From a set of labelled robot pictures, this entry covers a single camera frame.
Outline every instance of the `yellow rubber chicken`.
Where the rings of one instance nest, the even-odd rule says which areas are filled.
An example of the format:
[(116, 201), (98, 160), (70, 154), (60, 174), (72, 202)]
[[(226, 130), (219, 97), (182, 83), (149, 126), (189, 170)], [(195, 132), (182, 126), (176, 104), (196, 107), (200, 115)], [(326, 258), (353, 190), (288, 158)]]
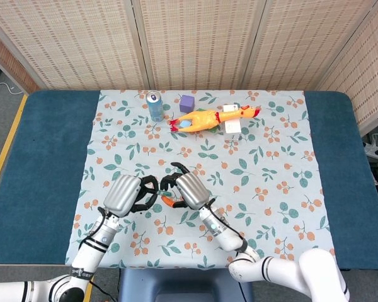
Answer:
[[(260, 112), (260, 107), (242, 106), (236, 111), (218, 112), (214, 110), (193, 111), (175, 120), (169, 121), (171, 131), (176, 132), (196, 132), (211, 129), (223, 121), (235, 118), (254, 118)], [(176, 127), (177, 122), (191, 120), (192, 125), (185, 128)]]

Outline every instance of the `table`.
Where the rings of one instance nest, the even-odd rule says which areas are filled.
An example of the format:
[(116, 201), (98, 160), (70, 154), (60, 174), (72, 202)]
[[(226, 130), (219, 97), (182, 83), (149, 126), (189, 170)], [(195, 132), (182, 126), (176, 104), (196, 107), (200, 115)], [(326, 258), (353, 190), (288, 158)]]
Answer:
[[(98, 96), (28, 98), (0, 187), (0, 264), (64, 263)], [(305, 97), (338, 264), (378, 269), (378, 197), (350, 100), (338, 92)]]

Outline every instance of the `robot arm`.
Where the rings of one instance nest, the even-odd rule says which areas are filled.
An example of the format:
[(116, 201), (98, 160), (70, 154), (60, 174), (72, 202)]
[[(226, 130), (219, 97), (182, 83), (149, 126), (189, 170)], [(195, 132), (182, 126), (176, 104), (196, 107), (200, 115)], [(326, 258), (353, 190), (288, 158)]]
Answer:
[[(0, 302), (82, 302), (88, 283), (115, 237), (119, 218), (148, 210), (157, 199), (157, 192), (154, 176), (120, 176), (104, 200), (105, 209), (98, 208), (101, 216), (81, 242), (71, 273), (48, 281), (0, 283)], [(152, 194), (148, 202), (136, 204), (147, 193)]]
[(210, 194), (201, 180), (180, 163), (171, 165), (183, 174), (174, 173), (161, 180), (161, 189), (176, 186), (183, 201), (163, 200), (173, 208), (189, 207), (199, 210), (199, 218), (226, 252), (235, 250), (236, 258), (229, 264), (231, 276), (239, 282), (268, 281), (292, 288), (310, 297), (313, 302), (348, 301), (350, 293), (332, 255), (321, 249), (304, 252), (299, 262), (264, 257), (248, 246), (247, 241), (223, 216), (218, 214), (209, 200)]

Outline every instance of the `small white box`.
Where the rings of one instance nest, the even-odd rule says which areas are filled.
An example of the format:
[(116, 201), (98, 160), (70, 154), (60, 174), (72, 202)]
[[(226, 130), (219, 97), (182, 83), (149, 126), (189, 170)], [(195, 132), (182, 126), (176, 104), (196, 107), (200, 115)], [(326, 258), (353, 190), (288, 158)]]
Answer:
[[(230, 112), (238, 110), (238, 105), (223, 105), (223, 112)], [(241, 136), (241, 119), (229, 120), (224, 122), (225, 134), (224, 140), (239, 140)]]

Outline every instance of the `floral tablecloth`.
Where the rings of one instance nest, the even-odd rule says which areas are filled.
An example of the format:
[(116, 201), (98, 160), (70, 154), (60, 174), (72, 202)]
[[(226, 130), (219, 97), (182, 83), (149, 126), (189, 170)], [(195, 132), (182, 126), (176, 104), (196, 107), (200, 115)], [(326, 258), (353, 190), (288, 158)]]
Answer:
[[(334, 255), (302, 91), (161, 91), (165, 120), (160, 123), (149, 117), (146, 92), (100, 93), (66, 264), (120, 174), (161, 180), (175, 171), (172, 161), (203, 180), (219, 211), (261, 257), (297, 260), (313, 247)], [(183, 115), (183, 94), (195, 97), (195, 109), (238, 103), (262, 110), (241, 120), (239, 141), (225, 141), (223, 126), (171, 133), (167, 120)], [(180, 197), (176, 189), (173, 194)], [(196, 211), (172, 209), (159, 197), (148, 212), (120, 220), (101, 266), (208, 269), (227, 266), (234, 254), (219, 248)]]

